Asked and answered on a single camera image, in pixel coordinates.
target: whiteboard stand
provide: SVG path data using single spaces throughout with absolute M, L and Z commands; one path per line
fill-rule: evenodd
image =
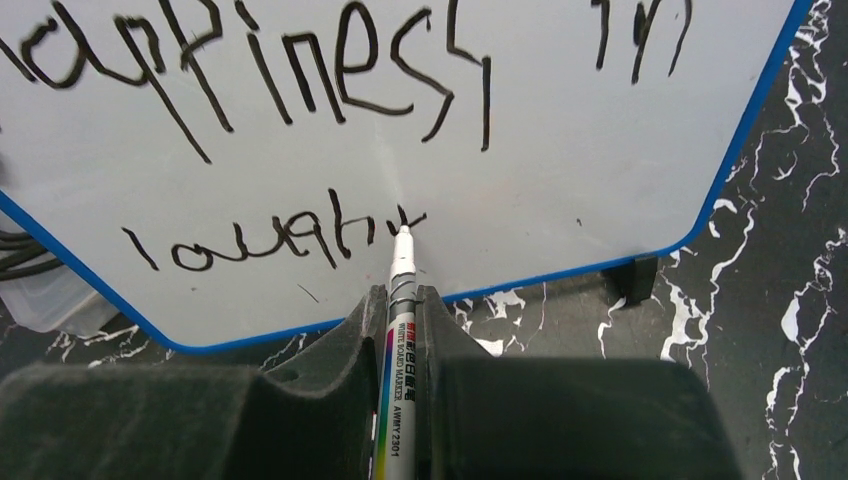
M 658 267 L 659 258 L 656 255 L 645 255 L 624 265 L 608 268 L 603 273 L 612 281 L 619 295 L 627 299 L 624 305 L 629 307 L 651 298 Z

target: marble countertop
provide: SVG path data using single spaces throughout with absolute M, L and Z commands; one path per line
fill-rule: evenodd
M 709 387 L 746 478 L 844 478 L 846 29 L 848 4 L 814 2 L 708 228 L 661 259 L 650 301 L 620 309 L 592 274 L 457 302 L 456 321 L 495 355 L 682 363 Z M 157 345 L 124 318 L 83 340 L 37 334 L 2 313 L 0 378 L 34 362 L 266 370 L 323 333 L 201 357 Z

